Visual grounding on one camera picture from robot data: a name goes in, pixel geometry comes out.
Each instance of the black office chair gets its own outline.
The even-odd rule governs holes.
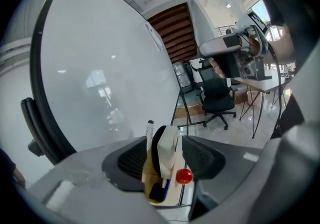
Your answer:
[[[203,126],[206,127],[208,122],[216,117],[220,117],[225,124],[224,129],[228,130],[229,125],[223,115],[233,114],[234,118],[237,116],[236,112],[228,111],[235,107],[233,101],[235,99],[234,93],[238,90],[237,87],[228,87],[227,79],[220,78],[207,60],[202,61],[202,68],[197,69],[197,71],[203,80],[205,93],[204,100],[202,99],[202,91],[197,94],[200,97],[202,109],[205,115],[207,113],[213,114],[212,117],[206,120]]]

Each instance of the black metal stand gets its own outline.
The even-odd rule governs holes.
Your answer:
[[[195,123],[192,122],[191,116],[190,116],[190,113],[189,113],[189,110],[188,110],[187,103],[185,102],[186,99],[185,99],[184,93],[181,90],[181,88],[180,88],[180,95],[181,95],[181,98],[182,98],[182,101],[183,101],[183,105],[184,105],[184,108],[185,108],[185,111],[186,111],[186,124],[185,125],[179,125],[178,127],[180,128],[180,127],[186,126],[186,135],[189,135],[189,126],[203,124],[203,123],[205,123],[205,121],[199,121],[199,122],[195,122]]]
[[[252,93],[251,93],[251,88],[249,87],[250,89],[250,95],[251,95],[251,104],[249,105],[249,107],[247,108],[247,110],[243,113],[244,111],[244,108],[245,108],[245,103],[243,103],[243,107],[242,107],[242,111],[241,111],[241,115],[240,115],[240,118],[239,120],[241,120],[241,118],[245,115],[245,113],[247,113],[247,111],[250,109],[250,107],[252,106],[252,112],[253,112],[253,131],[252,131],[252,139],[255,137],[256,135],[256,132],[257,132],[257,129],[258,129],[258,125],[259,125],[259,122],[260,122],[260,118],[261,118],[261,114],[262,114],[262,110],[263,110],[263,107],[264,107],[264,100],[265,100],[265,94],[262,93],[262,97],[261,97],[261,107],[260,107],[260,113],[259,113],[259,117],[258,117],[258,123],[256,124],[256,127],[255,127],[255,109],[254,109],[254,102],[255,100],[257,99],[257,97],[260,95],[261,92],[258,92],[258,94],[256,94],[254,100],[252,99]]]
[[[182,101],[183,101],[183,105],[184,105],[184,108],[185,108],[185,111],[186,111],[186,124],[185,125],[179,125],[178,127],[180,128],[180,127],[186,126],[186,135],[189,135],[189,126],[203,124],[203,123],[205,123],[205,121],[200,121],[200,122],[195,122],[195,123],[193,123],[191,121],[191,117],[190,117],[190,113],[189,113],[189,110],[188,110],[188,106],[187,106],[187,103],[185,102],[186,101],[185,94],[182,91],[182,88],[181,88],[181,85],[180,85],[180,82],[179,82],[179,79],[178,79],[178,76],[177,76],[176,72],[174,72],[174,73],[175,73],[175,77],[177,78],[177,81],[178,81],[178,84],[179,84],[179,88],[180,88],[179,95],[181,95],[181,98],[182,98]],[[177,105],[178,105],[178,102],[177,102],[177,104],[175,106],[174,113],[176,112]]]

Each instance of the white wall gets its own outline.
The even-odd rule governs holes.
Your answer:
[[[27,188],[53,167],[45,156],[37,157],[28,150],[33,137],[20,102],[32,97],[30,86],[29,64],[0,76],[0,147],[22,172]]]
[[[0,46],[13,41],[32,37],[34,25],[45,0],[21,0],[16,7],[5,33],[0,41]]]
[[[232,8],[226,7],[225,0],[199,0],[213,25],[217,27],[234,25],[238,20]]]
[[[197,1],[188,2],[188,7],[192,19],[194,37],[198,46],[216,38],[216,29],[210,20],[203,6]]]

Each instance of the desk leg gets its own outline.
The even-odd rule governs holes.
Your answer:
[[[245,104],[246,104],[246,102],[244,102],[243,103],[243,106],[242,106],[242,111],[241,111],[241,114],[240,114],[240,119],[239,120],[241,120],[241,117],[242,117],[242,112],[244,111],[244,108],[245,108]]]
[[[250,88],[250,95],[251,95],[251,103],[252,103],[252,112],[253,112],[253,131],[252,131],[252,134],[255,133],[255,107],[253,105],[253,100],[252,100],[252,93],[251,93],[251,88]]]
[[[260,94],[260,92],[259,92],[258,94],[256,94],[254,100],[253,100],[252,103],[249,105],[248,109],[247,109],[243,114],[242,114],[242,112],[241,112],[241,115],[240,115],[239,120],[241,120],[241,118],[248,112],[248,110],[249,110],[250,107],[253,105],[254,101],[257,99],[257,97],[259,96],[259,94]]]
[[[264,101],[265,101],[265,94],[262,93],[262,97],[261,97],[261,107],[260,107],[260,114],[259,114],[259,118],[258,118],[258,123],[256,125],[256,128],[255,128],[255,131],[253,133],[253,136],[252,136],[252,139],[255,137],[255,134],[257,132],[257,128],[258,128],[258,125],[259,125],[259,122],[260,122],[260,118],[261,118],[261,113],[262,113],[262,110],[264,108]],[[255,116],[253,116],[253,129],[255,127],[255,120],[254,120]]]
[[[284,89],[285,89],[285,87],[282,90],[282,96],[283,96],[283,100],[286,101],[285,95],[283,94],[284,93]]]
[[[282,94],[282,96],[283,96],[284,101],[286,101],[286,100],[285,100],[285,95],[283,94],[283,93],[284,93],[284,89],[285,89],[285,86],[286,86],[286,85],[287,85],[287,84],[285,84],[285,85],[284,85],[284,87],[281,89],[281,94]],[[273,108],[273,106],[276,104],[276,102],[277,102],[277,101],[278,101],[278,99],[279,99],[279,96],[278,96],[278,98],[275,100],[275,102],[273,102],[273,101],[274,101],[274,99],[275,99],[275,93],[276,93],[276,90],[277,90],[277,89],[275,89],[275,90],[274,90],[271,109]]]

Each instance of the wooden desk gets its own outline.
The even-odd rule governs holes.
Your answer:
[[[266,70],[265,75],[272,76],[272,78],[267,80],[260,80],[260,81],[253,80],[253,79],[246,79],[246,78],[234,78],[234,80],[258,92],[268,93],[279,86],[278,73],[275,69],[272,69],[272,70]],[[281,77],[281,85],[283,84],[285,84],[285,79]]]
[[[241,118],[247,113],[247,111],[250,109],[250,107],[252,106],[252,111],[253,111],[253,132],[252,132],[252,138],[255,137],[255,134],[257,132],[257,128],[260,122],[260,118],[261,118],[261,113],[263,110],[263,106],[264,106],[264,100],[265,100],[265,93],[268,93],[272,90],[277,89],[277,87],[279,86],[279,79],[278,79],[278,72],[276,69],[271,69],[271,70],[267,70],[265,71],[265,75],[266,76],[272,76],[271,79],[267,79],[267,80],[253,80],[253,79],[244,79],[244,78],[235,78],[236,81],[240,82],[243,85],[246,85],[246,92],[248,92],[248,89],[251,92],[251,89],[254,89],[256,91],[258,91],[258,94],[256,95],[256,97],[254,99],[252,99],[252,95],[251,95],[251,104],[249,105],[249,107],[247,108],[247,110],[243,113],[244,108],[245,108],[245,102],[243,103],[243,107],[242,107],[242,111],[241,111],[241,115],[239,120],[241,120]],[[282,86],[282,91],[284,89],[286,85],[286,80],[281,77],[281,86]],[[255,109],[254,109],[254,101],[257,99],[257,97],[262,93],[262,97],[261,97],[261,107],[260,107],[260,113],[259,113],[259,118],[258,118],[258,122],[255,128]]]

